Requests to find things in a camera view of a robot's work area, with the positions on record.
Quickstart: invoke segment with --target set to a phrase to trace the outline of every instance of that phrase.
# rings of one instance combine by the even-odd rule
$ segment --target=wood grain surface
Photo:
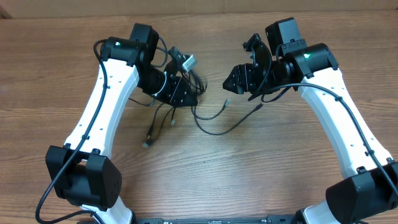
[[[0,0],[7,18],[393,10],[398,0]]]
[[[232,68],[250,62],[241,43],[269,24],[294,16],[302,37],[326,43],[346,86],[375,136],[398,157],[398,12],[346,11],[202,16],[132,16],[0,21],[0,223],[35,223],[50,183],[44,157],[61,146],[84,110],[98,73],[96,40],[128,38],[135,22],[150,24],[169,47],[198,59],[208,80],[198,114],[225,112],[202,122],[229,128],[259,100],[221,84]],[[158,53],[154,63],[160,63]],[[139,101],[150,98],[136,89]],[[161,108],[165,114],[168,106]],[[128,102],[116,131],[113,162],[123,174],[121,196],[139,218],[264,217],[294,213],[325,198],[342,180],[337,158],[310,107],[289,91],[225,136],[201,132],[189,109],[176,111],[150,149],[141,144],[155,108]],[[78,208],[52,192],[42,209],[54,219]],[[84,220],[78,217],[65,223]],[[369,218],[395,223],[397,210]]]

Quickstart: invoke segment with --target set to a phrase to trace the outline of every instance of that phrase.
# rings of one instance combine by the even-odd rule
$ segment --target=cable connector
[[[373,150],[370,150],[369,152],[365,151],[365,155],[366,156],[370,156],[370,155],[373,155],[373,154],[374,154]]]
[[[84,139],[84,140],[89,140],[89,139],[90,139],[90,137],[89,137],[89,136],[86,136],[85,134],[82,135],[81,138]]]
[[[343,100],[343,97],[342,97],[342,96],[339,96],[339,97],[336,97],[336,98],[335,98],[335,101],[336,101],[336,102],[339,102],[339,101],[341,101],[341,100]]]
[[[257,111],[257,110],[261,109],[263,105],[264,104],[260,103],[259,105],[256,106],[256,108],[253,111]]]
[[[226,108],[226,107],[229,105],[229,102],[230,102],[229,100],[226,100],[226,101],[225,101],[225,103],[224,103],[224,108]]]
[[[142,146],[147,149],[151,145],[153,145],[154,142],[155,142],[155,139],[148,139],[144,143],[142,143]]]
[[[149,127],[149,129],[148,129],[148,132],[147,132],[147,139],[149,139],[150,138],[150,136],[152,135],[152,132],[154,131],[154,125],[151,125],[150,127]]]

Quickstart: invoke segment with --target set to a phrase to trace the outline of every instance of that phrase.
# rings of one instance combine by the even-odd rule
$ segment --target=robotic arm
[[[249,91],[252,93],[249,100],[262,95],[266,103],[269,101],[264,101],[264,95],[282,88],[285,90],[270,101],[277,100],[291,87],[299,91],[325,129],[344,180],[326,190],[326,200],[295,215],[195,223],[356,223],[396,208],[398,164],[366,126],[330,49],[325,44],[307,47],[293,18],[276,22],[267,27],[266,33],[271,52],[259,35],[254,34],[244,43],[253,63],[235,66],[223,88],[238,94]],[[173,107],[195,106],[198,90],[199,94],[205,90],[192,71],[196,64],[192,55],[172,48],[166,50],[172,61],[163,72],[150,64],[158,39],[152,27],[136,24],[129,40],[115,37],[104,40],[101,54],[97,53],[98,79],[83,116],[64,146],[50,146],[47,152],[46,164],[53,182],[38,205],[38,222],[48,223],[40,219],[39,213],[54,186],[58,197],[81,207],[80,213],[88,211],[99,223],[141,224],[119,196],[121,173],[110,161],[113,137],[127,99],[139,87]],[[195,85],[192,90],[190,81],[176,76],[177,72],[191,73],[195,83],[202,87]],[[159,222],[193,223],[192,220],[145,220],[150,224]]]
[[[150,64],[158,39],[151,26],[135,24],[128,40],[110,37],[102,41],[100,55],[95,46],[99,72],[83,115],[63,147],[50,146],[45,158],[57,196],[90,211],[100,223],[136,221],[119,196],[122,176],[110,161],[114,134],[132,91],[140,87],[175,108],[198,103],[197,89],[192,90],[190,81],[177,76],[177,72],[194,74],[196,59],[175,47],[164,49],[172,60],[159,71]],[[197,75],[193,76],[201,85]],[[43,198],[36,219],[46,223],[39,217],[42,202]]]
[[[277,100],[298,90],[321,122],[340,163],[344,180],[326,190],[326,200],[299,210],[283,223],[356,223],[397,206],[398,164],[374,137],[355,107],[325,44],[307,47],[294,18],[266,28],[271,53],[254,34],[243,44],[253,64],[237,65],[223,88],[237,94]],[[285,88],[276,98],[264,95]]]

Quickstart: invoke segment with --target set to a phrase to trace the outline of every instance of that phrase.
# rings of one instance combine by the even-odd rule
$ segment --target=wire
[[[202,117],[199,117],[199,116],[197,115],[197,106],[191,107],[191,111],[192,111],[193,117],[195,118],[195,123],[197,124],[198,128],[201,129],[201,130],[202,130],[204,133],[206,133],[206,134],[210,134],[210,135],[214,135],[214,136],[224,135],[224,134],[229,133],[230,131],[232,131],[232,130],[235,129],[236,127],[238,127],[238,126],[239,126],[246,118],[248,118],[251,114],[253,114],[253,113],[256,112],[257,110],[259,110],[260,108],[262,108],[262,103],[259,104],[259,105],[257,105],[250,113],[248,113],[248,114],[247,114],[245,117],[243,117],[240,121],[238,121],[236,124],[234,124],[234,126],[232,126],[231,128],[229,128],[228,130],[226,130],[226,131],[224,131],[224,132],[222,132],[222,133],[211,133],[211,132],[209,132],[209,131],[204,130],[204,129],[200,126],[200,124],[199,124],[199,122],[198,122],[198,119],[200,119],[200,118],[202,118],[202,119],[204,119],[204,120],[211,120],[211,119],[214,119],[214,118],[216,118],[218,115],[220,115],[220,114],[224,111],[224,109],[228,106],[228,104],[229,104],[229,100],[226,100],[225,103],[224,103],[223,108],[221,109],[221,111],[220,111],[219,113],[217,113],[216,115],[214,115],[213,117],[211,117],[211,118],[202,118]]]
[[[159,49],[165,53],[164,61],[161,65],[154,65],[155,68],[162,68],[166,63],[167,63],[167,57],[169,56],[169,51],[167,50],[166,43],[164,42],[163,38],[159,37],[159,40],[162,41],[164,49],[160,47],[156,47],[156,49]]]
[[[136,100],[134,100],[134,99],[132,99],[132,98],[129,98],[129,100],[131,100],[131,101],[133,101],[133,102],[135,102],[135,103],[138,103],[139,105],[147,106],[147,107],[153,106],[153,105],[155,104],[155,102],[156,102],[155,98],[152,100],[151,103],[148,103],[148,104],[140,103],[140,102],[138,102],[138,101],[136,101]]]
[[[229,104],[229,100],[226,100],[225,103],[224,103],[224,105],[223,105],[223,107],[221,108],[221,110],[220,110],[217,114],[215,114],[214,116],[212,116],[212,117],[210,117],[210,118],[202,118],[201,116],[198,116],[196,113],[193,112],[193,108],[192,108],[192,107],[191,107],[191,112],[192,112],[192,114],[193,114],[194,116],[196,116],[198,119],[204,120],[204,121],[209,121],[209,120],[211,120],[211,119],[215,119],[216,117],[218,117],[218,116],[225,110],[225,108],[228,106],[228,104]]]
[[[94,125],[95,119],[97,118],[98,113],[100,112],[100,109],[101,109],[102,104],[104,102],[106,90],[109,88],[109,86],[108,86],[108,75],[106,74],[105,65],[104,65],[103,61],[101,60],[101,57],[100,57],[100,55],[98,54],[98,51],[97,51],[98,44],[103,43],[103,42],[106,42],[106,39],[99,40],[99,41],[95,42],[95,44],[93,46],[95,57],[99,61],[99,64],[101,65],[101,69],[102,69],[103,74],[104,74],[104,85],[103,85],[101,98],[99,99],[99,103],[98,103],[97,108],[95,109],[94,115],[93,115],[90,123],[88,124],[84,135],[81,137],[81,140],[80,140],[79,144],[77,145],[75,151],[71,154],[69,159],[63,165],[63,167],[58,171],[58,174],[56,174],[56,176],[54,177],[53,181],[51,181],[50,185],[47,187],[47,189],[45,190],[42,198],[40,199],[39,203],[37,204],[35,217],[36,217],[36,221],[38,221],[41,224],[44,224],[44,223],[46,223],[46,224],[57,223],[57,222],[66,220],[68,218],[74,217],[76,215],[80,215],[80,214],[91,214],[99,221],[100,224],[104,224],[104,221],[102,221],[101,217],[96,212],[94,212],[94,211],[84,211],[84,210],[78,211],[78,212],[74,212],[74,213],[69,214],[69,215],[65,215],[64,217],[61,217],[61,218],[58,218],[58,219],[55,219],[55,220],[52,220],[52,221],[45,221],[45,220],[40,218],[40,210],[41,210],[41,208],[42,208],[42,206],[44,204],[45,199],[47,198],[47,196],[49,196],[49,193],[51,192],[51,190],[53,189],[55,183],[57,183],[57,181],[61,177],[61,175],[65,172],[65,170],[67,168],[69,168],[69,165],[72,163],[74,158],[77,156],[79,150],[83,146],[84,142],[89,137],[88,134],[90,133],[91,128]]]
[[[279,44],[276,49],[275,49],[275,57],[276,57],[276,61],[279,63],[279,49],[283,44]]]
[[[260,103],[259,105],[257,105],[250,113],[248,113],[248,114],[247,114],[245,117],[243,117],[240,121],[238,121],[236,124],[234,124],[234,126],[232,126],[231,128],[229,128],[228,130],[226,130],[226,131],[224,131],[224,132],[222,132],[222,133],[211,133],[211,132],[208,132],[208,131],[204,130],[204,129],[200,126],[200,124],[199,124],[199,122],[198,122],[198,119],[197,119],[197,116],[196,116],[196,110],[197,110],[197,107],[196,107],[196,106],[194,107],[194,110],[193,110],[193,117],[195,118],[195,122],[196,122],[198,128],[201,129],[204,133],[210,134],[210,135],[214,135],[214,136],[220,136],[220,135],[227,134],[227,133],[229,133],[230,131],[232,131],[234,128],[238,127],[238,125],[240,125],[240,124],[241,124],[246,118],[248,118],[251,114],[253,114],[253,113],[256,112],[257,110],[259,110],[260,108],[262,108],[262,106],[263,106],[262,103]]]
[[[180,73],[181,73],[181,77],[182,77],[185,81],[187,81],[187,82],[189,83],[190,86],[192,86],[192,87],[194,87],[194,89],[196,89],[197,96],[200,96],[200,95],[204,94],[204,92],[206,92],[206,90],[207,90],[207,83],[206,83],[206,85],[199,85],[199,87],[198,87],[197,84],[194,85],[194,84],[189,80],[190,77],[191,77],[190,72],[189,72],[189,79],[187,78],[187,75],[186,75],[185,73],[183,73],[183,72],[181,72],[181,71],[180,71]]]
[[[259,40],[259,43],[260,43],[261,46],[265,49],[265,51],[268,53],[268,57],[269,57],[269,66],[268,66],[268,69],[267,69],[266,74],[264,75],[264,79],[262,80],[262,82],[261,82],[261,84],[259,85],[259,87],[254,91],[254,93],[253,93],[252,96],[249,98],[249,100],[250,100],[250,99],[253,99],[253,98],[252,98],[253,95],[257,95],[257,94],[260,92],[260,89],[261,89],[262,86],[264,86],[264,84],[266,83],[267,78],[268,78],[268,75],[269,75],[269,73],[271,72],[272,55],[271,55],[271,53],[269,52],[269,50],[268,50],[266,44],[265,44],[263,41]]]
[[[197,85],[199,85],[199,90],[200,90],[199,95],[204,94],[207,90],[207,81],[206,81],[206,85],[204,85],[203,82],[201,81],[200,77],[193,70],[190,70],[188,72],[188,74],[190,77],[191,76],[193,77],[193,81],[195,81],[195,86],[197,87]]]
[[[159,128],[159,131],[157,132],[156,139],[159,138],[160,132],[162,132],[163,125],[164,125],[164,121],[166,120],[167,115],[169,115],[169,113],[170,113],[173,109],[175,109],[175,107],[170,108],[169,111],[168,111],[168,112],[166,113],[166,115],[164,116],[163,121],[162,121],[162,124],[160,125],[160,128]]]
[[[174,114],[175,114],[175,110],[176,110],[176,109],[177,109],[177,108],[175,107],[174,110],[173,110],[173,113],[172,113],[172,125],[174,125],[174,123],[175,123]]]
[[[157,112],[159,111],[159,109],[163,106],[163,104],[164,104],[164,103],[161,103],[161,104],[156,108],[156,110],[155,110],[154,119],[152,120],[152,124],[151,124],[151,126],[149,127],[148,132],[147,132],[147,139],[150,138],[150,136],[152,135],[152,132],[154,131],[156,115],[157,115]]]
[[[374,151],[371,149],[371,147],[370,147],[370,145],[368,143],[368,140],[366,140],[366,137],[365,137],[365,135],[364,135],[364,133],[363,133],[358,121],[356,120],[354,113],[351,111],[351,109],[349,108],[347,103],[343,100],[343,97],[337,95],[335,92],[333,92],[333,91],[331,91],[331,90],[329,90],[329,89],[327,89],[325,87],[322,87],[322,86],[319,86],[319,85],[315,85],[315,84],[311,84],[311,83],[291,83],[291,84],[281,85],[281,86],[270,88],[267,91],[263,92],[262,94],[266,94],[266,93],[269,93],[269,92],[274,92],[274,91],[280,90],[281,88],[295,87],[295,86],[306,86],[306,87],[312,87],[312,88],[319,89],[321,91],[324,91],[324,92],[330,94],[331,96],[333,96],[335,98],[336,101],[339,101],[343,105],[343,107],[347,111],[348,115],[353,120],[355,128],[358,131],[358,134],[361,137],[361,139],[362,139],[362,141],[364,143],[364,146],[365,146],[365,148],[367,150],[367,155],[371,156],[373,162],[375,163],[377,168],[379,168],[381,174],[384,176],[384,178],[387,181],[388,185],[390,185],[392,191],[398,197],[398,190],[397,190],[395,184],[393,183],[391,178],[388,176],[387,172],[384,170],[383,166],[380,164],[380,162],[378,161],[378,159],[374,155]]]
[[[261,97],[261,101],[263,102],[263,103],[270,103],[270,102],[273,102],[273,101],[275,101],[275,100],[278,100],[280,97],[282,97],[286,92],[287,92],[287,90],[289,90],[290,89],[290,87],[286,87],[284,90],[282,90],[274,99],[272,99],[272,100],[269,100],[269,101],[264,101],[264,97],[265,97],[265,95],[263,95],[262,97]]]

